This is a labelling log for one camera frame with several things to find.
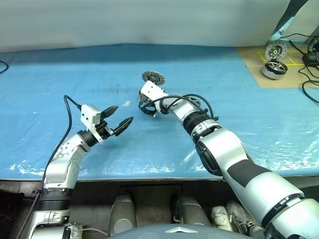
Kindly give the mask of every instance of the cable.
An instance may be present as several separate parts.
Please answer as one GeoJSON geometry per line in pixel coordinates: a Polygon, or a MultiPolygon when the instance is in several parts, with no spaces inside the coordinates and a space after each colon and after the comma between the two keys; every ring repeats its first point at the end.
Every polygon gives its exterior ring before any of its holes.
{"type": "MultiPolygon", "coordinates": [[[[200,96],[200,95],[197,95],[197,94],[187,94],[187,95],[183,95],[183,97],[188,97],[188,96],[198,97],[198,98],[200,98],[201,100],[203,100],[203,101],[206,103],[207,107],[209,108],[210,116],[212,117],[212,119],[214,119],[213,109],[212,109],[212,107],[211,107],[211,105],[210,105],[210,103],[208,102],[207,99],[205,99],[203,96],[200,96]]],[[[172,103],[167,107],[166,110],[168,111],[177,101],[179,101],[179,99],[177,99],[177,100],[175,100],[174,102],[172,102],[172,103]]]]}
{"type": "MultiPolygon", "coordinates": [[[[40,190],[42,190],[42,187],[43,187],[43,184],[44,184],[44,179],[45,179],[45,173],[46,173],[46,170],[48,168],[48,165],[51,163],[51,161],[53,160],[56,152],[58,151],[58,149],[60,148],[61,144],[64,142],[64,140],[66,139],[66,137],[68,136],[70,130],[71,130],[71,127],[72,127],[72,113],[71,113],[71,110],[70,110],[70,106],[69,106],[69,103],[68,103],[68,100],[70,100],[77,108],[81,107],[81,105],[79,105],[78,103],[76,103],[73,99],[71,99],[69,96],[65,95],[64,96],[64,103],[65,103],[65,107],[66,107],[66,110],[68,112],[68,117],[69,117],[69,126],[68,126],[68,129],[66,130],[64,136],[61,138],[60,142],[58,143],[58,145],[55,147],[54,151],[52,152],[50,158],[49,158],[49,161],[48,163],[46,164],[46,167],[45,167],[45,170],[44,170],[44,174],[42,176],[42,179],[41,179],[41,183],[40,183],[40,190]]],[[[40,193],[39,191],[37,192],[35,198],[34,198],[34,201],[31,205],[31,208],[27,214],[27,216],[25,217],[24,221],[23,221],[23,224],[16,236],[16,239],[19,239],[24,228],[25,228],[25,225],[27,224],[31,214],[33,213],[33,210],[35,208],[35,204],[37,203],[38,199],[39,199],[39,196],[40,196],[40,193]]]]}
{"type": "Polygon", "coordinates": [[[151,101],[151,102],[147,103],[146,105],[142,106],[141,109],[144,109],[144,108],[146,108],[146,107],[148,107],[148,106],[151,106],[152,104],[154,104],[154,103],[157,102],[157,101],[161,101],[161,100],[165,100],[165,99],[169,99],[169,98],[178,98],[178,99],[186,100],[186,101],[190,102],[193,106],[195,106],[196,108],[198,108],[201,112],[206,113],[206,111],[204,111],[201,107],[199,107],[195,102],[193,102],[193,101],[190,100],[189,98],[184,97],[184,96],[173,96],[173,95],[172,95],[172,96],[164,96],[164,97],[158,98],[158,99],[156,99],[156,100],[154,100],[154,101],[151,101]]]}
{"type": "Polygon", "coordinates": [[[305,53],[302,50],[300,50],[296,45],[294,45],[291,40],[289,40],[289,43],[292,44],[292,46],[296,48],[301,54],[305,55],[305,53]]]}
{"type": "Polygon", "coordinates": [[[313,81],[306,73],[301,72],[301,70],[303,70],[303,69],[306,68],[306,67],[307,67],[307,66],[301,68],[301,69],[298,71],[299,73],[301,73],[301,74],[307,76],[307,78],[309,79],[308,81],[303,82],[303,84],[302,84],[302,86],[301,86],[302,91],[303,91],[303,93],[305,94],[305,96],[307,96],[309,99],[311,99],[312,101],[314,101],[314,102],[316,102],[316,103],[319,104],[319,101],[316,100],[315,98],[313,98],[311,95],[309,95],[309,94],[307,93],[307,91],[305,90],[305,84],[308,84],[308,83],[312,83],[312,84],[314,84],[314,85],[316,85],[316,86],[319,86],[319,81],[313,81]]]}
{"type": "Polygon", "coordinates": [[[99,232],[99,233],[102,233],[104,235],[106,235],[107,237],[109,236],[107,233],[105,233],[104,231],[101,231],[99,229],[96,229],[96,228],[85,228],[85,229],[80,229],[79,231],[96,231],[96,232],[99,232]]]}
{"type": "Polygon", "coordinates": [[[9,65],[8,65],[6,62],[4,62],[4,61],[0,61],[0,62],[3,63],[4,66],[5,66],[5,68],[0,71],[0,74],[2,74],[2,73],[5,72],[7,69],[9,69],[9,65]]]}
{"type": "Polygon", "coordinates": [[[300,34],[300,33],[294,33],[294,34],[291,34],[291,35],[288,35],[288,36],[282,36],[281,38],[286,38],[286,37],[290,37],[290,36],[293,36],[293,35],[300,35],[300,36],[312,37],[312,36],[303,35],[303,34],[300,34]]]}
{"type": "Polygon", "coordinates": [[[319,79],[319,76],[315,76],[315,75],[310,71],[310,69],[309,69],[308,66],[306,66],[306,68],[307,68],[307,70],[309,71],[309,73],[310,73],[313,77],[319,79]]]}

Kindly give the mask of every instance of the metal hub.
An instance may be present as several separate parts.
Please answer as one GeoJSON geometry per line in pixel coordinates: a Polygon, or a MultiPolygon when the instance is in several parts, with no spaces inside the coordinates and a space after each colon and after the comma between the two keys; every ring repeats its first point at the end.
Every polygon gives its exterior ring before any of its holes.
{"type": "Polygon", "coordinates": [[[265,56],[267,61],[283,59],[286,53],[287,46],[281,41],[269,43],[265,49],[265,56]]]}
{"type": "Polygon", "coordinates": [[[152,81],[157,86],[165,83],[165,77],[157,71],[145,71],[142,74],[142,78],[145,82],[152,81]]]}

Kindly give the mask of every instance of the floor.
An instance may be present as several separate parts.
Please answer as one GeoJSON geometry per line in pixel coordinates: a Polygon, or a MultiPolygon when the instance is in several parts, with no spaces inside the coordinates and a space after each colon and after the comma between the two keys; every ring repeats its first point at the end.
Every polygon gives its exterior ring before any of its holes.
{"type": "MultiPolygon", "coordinates": [[[[32,196],[30,192],[36,184],[24,182],[22,190],[25,190],[27,196],[32,196]]],[[[179,192],[192,195],[208,215],[213,206],[223,205],[229,199],[236,199],[229,185],[223,181],[80,182],[76,185],[73,194],[70,222],[107,232],[114,198],[123,191],[130,192],[134,199],[138,226],[171,223],[171,198],[179,192]]],[[[307,187],[303,191],[308,197],[319,201],[319,186],[307,187]]],[[[23,200],[12,228],[18,229],[21,225],[31,205],[30,199],[29,197],[23,200]]],[[[9,239],[14,239],[16,233],[17,231],[13,230],[9,239]]],[[[83,239],[103,238],[104,236],[100,233],[83,233],[83,239]]]]}

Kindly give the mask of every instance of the white object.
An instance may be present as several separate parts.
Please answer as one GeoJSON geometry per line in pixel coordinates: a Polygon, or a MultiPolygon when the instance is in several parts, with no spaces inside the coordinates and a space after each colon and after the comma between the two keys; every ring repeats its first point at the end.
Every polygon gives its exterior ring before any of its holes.
{"type": "Polygon", "coordinates": [[[233,232],[233,229],[230,224],[230,217],[225,207],[223,206],[213,207],[211,210],[211,218],[214,221],[214,224],[219,229],[233,232]]]}
{"type": "Polygon", "coordinates": [[[103,143],[103,139],[97,133],[95,126],[100,123],[101,112],[93,107],[88,105],[81,106],[81,122],[86,126],[94,137],[98,140],[99,143],[103,143]]]}
{"type": "Polygon", "coordinates": [[[265,45],[290,0],[2,1],[0,51],[117,43],[265,45]]]}
{"type": "Polygon", "coordinates": [[[67,228],[69,228],[71,230],[71,236],[70,239],[82,239],[82,229],[83,226],[81,224],[71,224],[71,223],[67,223],[65,224],[65,226],[67,228]]]}
{"type": "Polygon", "coordinates": [[[247,215],[244,208],[234,200],[229,200],[226,204],[226,209],[228,214],[232,216],[233,223],[236,225],[239,233],[246,234],[247,215]]]}

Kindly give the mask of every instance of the black wire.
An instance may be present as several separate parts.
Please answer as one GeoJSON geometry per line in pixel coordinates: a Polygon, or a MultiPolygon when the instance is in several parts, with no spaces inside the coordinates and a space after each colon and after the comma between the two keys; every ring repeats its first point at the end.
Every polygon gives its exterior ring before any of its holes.
{"type": "Polygon", "coordinates": [[[319,76],[315,76],[315,75],[310,71],[310,69],[309,69],[308,66],[306,66],[306,68],[307,68],[307,70],[309,71],[309,73],[310,73],[313,77],[319,79],[319,76]]]}
{"type": "MultiPolygon", "coordinates": [[[[213,109],[212,109],[212,107],[211,107],[211,105],[210,105],[210,103],[208,102],[207,99],[205,99],[203,96],[200,96],[200,95],[197,95],[197,94],[187,94],[187,95],[183,95],[183,97],[189,97],[189,96],[194,96],[194,97],[197,97],[197,98],[200,98],[201,100],[203,100],[203,101],[206,103],[206,105],[207,105],[207,107],[208,107],[208,109],[209,109],[210,116],[212,117],[212,119],[214,118],[213,109]]],[[[167,107],[166,110],[168,111],[177,101],[179,101],[179,99],[173,101],[173,102],[167,107]]]]}
{"type": "Polygon", "coordinates": [[[154,104],[155,102],[157,101],[161,101],[161,100],[165,100],[165,99],[170,99],[170,98],[179,98],[179,99],[183,99],[183,100],[186,100],[188,102],[190,102],[192,105],[194,105],[196,108],[198,108],[201,112],[205,112],[201,107],[199,107],[194,101],[190,100],[189,98],[186,98],[186,97],[183,97],[183,96],[164,96],[164,97],[161,97],[161,98],[158,98],[154,101],[151,101],[149,103],[147,103],[146,105],[142,106],[141,109],[143,108],[146,108],[148,106],[151,106],[152,104],[154,104]]]}
{"type": "Polygon", "coordinates": [[[318,57],[318,55],[319,55],[319,37],[317,37],[317,50],[316,50],[316,60],[318,61],[318,63],[319,63],[319,57],[318,57]]]}
{"type": "Polygon", "coordinates": [[[303,35],[303,34],[300,34],[300,33],[294,33],[294,34],[291,34],[291,35],[288,35],[288,36],[282,36],[281,38],[286,38],[286,37],[290,37],[290,36],[293,36],[293,35],[300,35],[300,36],[306,36],[306,37],[313,37],[313,36],[303,35]]]}
{"type": "MultiPolygon", "coordinates": [[[[199,95],[196,95],[196,94],[188,94],[188,95],[186,95],[186,96],[199,96],[199,95]]],[[[154,101],[151,101],[151,102],[147,103],[146,105],[142,106],[141,109],[146,108],[146,107],[148,107],[148,106],[151,106],[152,104],[154,104],[154,103],[157,102],[157,101],[161,101],[161,100],[164,100],[164,99],[170,99],[170,98],[178,98],[178,99],[175,100],[172,104],[170,104],[170,105],[168,106],[168,109],[169,109],[173,104],[175,104],[177,101],[179,101],[180,99],[182,99],[182,100],[186,100],[186,101],[190,102],[192,105],[194,105],[196,108],[198,108],[201,112],[204,112],[205,114],[207,113],[205,110],[203,110],[201,107],[199,107],[196,102],[192,101],[191,99],[189,99],[189,98],[187,98],[187,97],[185,97],[185,96],[173,96],[173,95],[171,95],[171,96],[164,96],[164,97],[158,98],[158,99],[156,99],[156,100],[154,100],[154,101]]],[[[209,111],[210,111],[211,117],[214,118],[214,113],[213,113],[213,110],[212,110],[212,108],[211,108],[209,102],[208,102],[204,97],[202,97],[202,96],[199,96],[199,98],[200,98],[200,99],[203,99],[203,101],[205,101],[205,103],[206,103],[207,106],[209,107],[209,111]]]]}
{"type": "Polygon", "coordinates": [[[2,73],[5,72],[7,69],[9,69],[9,65],[8,65],[6,62],[4,62],[4,61],[0,61],[0,62],[3,63],[4,66],[5,66],[5,68],[0,71],[0,74],[2,74],[2,73]]]}
{"type": "MultiPolygon", "coordinates": [[[[42,190],[42,187],[43,187],[43,184],[44,184],[44,179],[45,179],[45,173],[46,173],[46,170],[48,168],[48,165],[50,164],[50,162],[53,160],[56,152],[58,151],[59,147],[61,146],[61,144],[64,142],[64,140],[66,139],[66,137],[68,136],[70,130],[71,130],[71,127],[72,127],[72,113],[71,113],[71,110],[70,110],[70,106],[69,106],[69,103],[68,103],[68,100],[70,100],[77,108],[81,107],[81,105],[79,105],[78,103],[76,103],[73,99],[71,99],[69,96],[65,95],[64,96],[64,103],[65,103],[65,107],[66,107],[66,110],[68,111],[68,117],[69,117],[69,126],[68,126],[68,129],[66,130],[64,136],[61,138],[60,142],[58,143],[58,145],[55,147],[54,151],[52,152],[50,158],[49,158],[49,161],[48,163],[46,164],[46,167],[45,167],[45,170],[44,170],[44,174],[42,176],[42,179],[41,179],[41,183],[40,183],[40,190],[42,190]]],[[[37,203],[38,201],[38,198],[40,196],[40,193],[37,192],[35,198],[34,198],[34,201],[31,205],[31,208],[26,216],[26,218],[24,219],[23,221],[23,224],[16,236],[16,239],[19,239],[24,228],[25,228],[25,225],[27,224],[31,214],[33,213],[33,210],[35,208],[35,204],[37,203]]]]}
{"type": "Polygon", "coordinates": [[[296,45],[294,45],[291,40],[289,40],[289,43],[292,44],[292,46],[296,48],[301,54],[305,55],[305,53],[302,50],[300,50],[296,45]]]}
{"type": "Polygon", "coordinates": [[[309,94],[306,92],[306,90],[305,90],[305,84],[314,83],[314,82],[319,83],[319,81],[313,81],[313,80],[311,80],[311,81],[305,81],[305,82],[303,82],[301,88],[302,88],[304,94],[305,94],[309,99],[311,99],[312,101],[314,101],[314,102],[316,102],[316,103],[319,104],[319,101],[316,100],[315,98],[313,98],[311,95],[309,95],[309,94]]]}
{"type": "Polygon", "coordinates": [[[319,86],[319,81],[313,81],[306,73],[301,72],[301,70],[303,70],[303,69],[306,68],[306,67],[307,67],[307,66],[301,68],[301,69],[298,71],[299,73],[301,73],[301,74],[307,76],[307,78],[308,78],[308,81],[303,82],[303,84],[302,84],[302,86],[301,86],[302,91],[303,91],[303,93],[305,94],[305,96],[307,96],[309,99],[311,99],[312,101],[314,101],[314,102],[316,102],[316,103],[319,104],[319,101],[316,100],[315,98],[313,98],[311,95],[309,95],[309,94],[307,93],[306,89],[305,89],[305,84],[308,84],[308,83],[312,83],[312,84],[314,84],[314,85],[316,85],[316,86],[319,86]]]}

